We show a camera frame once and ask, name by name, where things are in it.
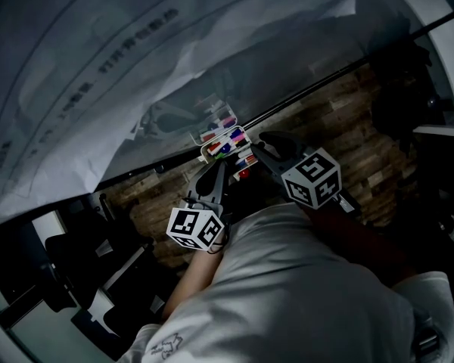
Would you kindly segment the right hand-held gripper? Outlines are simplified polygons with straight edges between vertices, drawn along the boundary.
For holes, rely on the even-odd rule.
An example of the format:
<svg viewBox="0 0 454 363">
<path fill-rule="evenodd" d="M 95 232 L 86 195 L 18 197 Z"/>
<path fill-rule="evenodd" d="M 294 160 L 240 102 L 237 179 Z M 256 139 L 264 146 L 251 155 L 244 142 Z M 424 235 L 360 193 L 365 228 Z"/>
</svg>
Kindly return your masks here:
<svg viewBox="0 0 454 363">
<path fill-rule="evenodd" d="M 360 205 L 342 188 L 339 163 L 326 150 L 303 154 L 307 145 L 288 132 L 261 132 L 259 139 L 250 149 L 281 194 L 287 193 L 290 199 L 311 209 L 335 202 L 345 213 L 359 215 Z"/>
</svg>

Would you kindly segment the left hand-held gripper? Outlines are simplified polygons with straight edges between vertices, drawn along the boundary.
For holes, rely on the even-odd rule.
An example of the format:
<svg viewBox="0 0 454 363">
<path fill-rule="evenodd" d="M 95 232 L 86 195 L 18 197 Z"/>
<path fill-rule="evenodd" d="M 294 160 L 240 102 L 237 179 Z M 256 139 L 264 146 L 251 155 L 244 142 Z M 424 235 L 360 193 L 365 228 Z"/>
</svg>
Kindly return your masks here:
<svg viewBox="0 0 454 363">
<path fill-rule="evenodd" d="M 228 183 L 227 164 L 214 161 L 197 172 L 179 207 L 172 209 L 166 234 L 179 246 L 216 251 L 227 243 L 222 198 Z"/>
</svg>

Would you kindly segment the person's right forearm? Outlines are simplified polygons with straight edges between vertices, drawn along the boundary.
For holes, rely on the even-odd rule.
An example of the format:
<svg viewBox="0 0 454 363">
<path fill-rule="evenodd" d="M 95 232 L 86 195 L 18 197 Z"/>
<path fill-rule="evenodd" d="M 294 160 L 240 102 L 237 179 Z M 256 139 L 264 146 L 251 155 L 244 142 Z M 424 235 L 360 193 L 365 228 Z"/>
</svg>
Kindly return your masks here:
<svg viewBox="0 0 454 363">
<path fill-rule="evenodd" d="M 301 205 L 319 239 L 347 261 L 362 265 L 388 287 L 417 275 L 409 257 L 384 236 L 349 217 L 338 205 Z"/>
</svg>

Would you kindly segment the person's left forearm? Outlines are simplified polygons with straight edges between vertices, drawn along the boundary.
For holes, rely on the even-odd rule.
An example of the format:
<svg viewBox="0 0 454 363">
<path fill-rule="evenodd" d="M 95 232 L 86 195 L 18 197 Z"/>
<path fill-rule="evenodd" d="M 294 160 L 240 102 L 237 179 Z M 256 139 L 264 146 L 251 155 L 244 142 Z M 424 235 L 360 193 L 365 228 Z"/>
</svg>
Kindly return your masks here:
<svg viewBox="0 0 454 363">
<path fill-rule="evenodd" d="M 184 301 L 209 287 L 222 261 L 222 251 L 195 251 L 186 272 L 163 307 L 162 321 L 166 321 Z"/>
</svg>

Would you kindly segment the person's white shirt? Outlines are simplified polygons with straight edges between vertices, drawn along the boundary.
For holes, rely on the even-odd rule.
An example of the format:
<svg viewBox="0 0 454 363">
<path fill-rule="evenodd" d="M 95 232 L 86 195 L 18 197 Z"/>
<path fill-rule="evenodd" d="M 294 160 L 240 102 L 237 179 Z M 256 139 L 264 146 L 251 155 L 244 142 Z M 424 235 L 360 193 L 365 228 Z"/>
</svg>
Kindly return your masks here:
<svg viewBox="0 0 454 363">
<path fill-rule="evenodd" d="M 417 329 L 454 359 L 447 275 L 388 287 L 322 242 L 293 203 L 240 221 L 209 287 L 147 324 L 118 363 L 414 363 Z"/>
</svg>

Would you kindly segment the black office chair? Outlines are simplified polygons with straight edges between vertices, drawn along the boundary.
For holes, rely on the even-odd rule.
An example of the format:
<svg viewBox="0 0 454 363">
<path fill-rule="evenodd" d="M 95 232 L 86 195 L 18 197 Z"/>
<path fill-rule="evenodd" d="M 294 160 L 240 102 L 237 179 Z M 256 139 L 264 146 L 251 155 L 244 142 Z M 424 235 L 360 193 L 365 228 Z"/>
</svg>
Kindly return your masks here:
<svg viewBox="0 0 454 363">
<path fill-rule="evenodd" d="M 45 241 L 51 263 L 82 309 L 91 307 L 98 290 L 137 251 L 153 247 L 153 240 L 141 235 L 131 220 L 138 199 L 123 209 L 109 209 L 107 195 L 101 194 L 99 203 L 66 213 L 67 232 Z"/>
</svg>

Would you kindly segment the long white desk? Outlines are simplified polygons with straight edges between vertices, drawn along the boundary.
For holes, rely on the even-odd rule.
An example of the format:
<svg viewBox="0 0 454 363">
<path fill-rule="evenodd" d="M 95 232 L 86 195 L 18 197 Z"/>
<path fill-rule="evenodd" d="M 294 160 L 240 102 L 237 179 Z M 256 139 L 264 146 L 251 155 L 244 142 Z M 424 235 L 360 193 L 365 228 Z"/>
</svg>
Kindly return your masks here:
<svg viewBox="0 0 454 363">
<path fill-rule="evenodd" d="M 0 313 L 9 309 L 0 292 Z M 10 328 L 0 325 L 0 363 L 113 363 L 71 322 L 76 309 L 56 313 L 39 300 Z"/>
</svg>

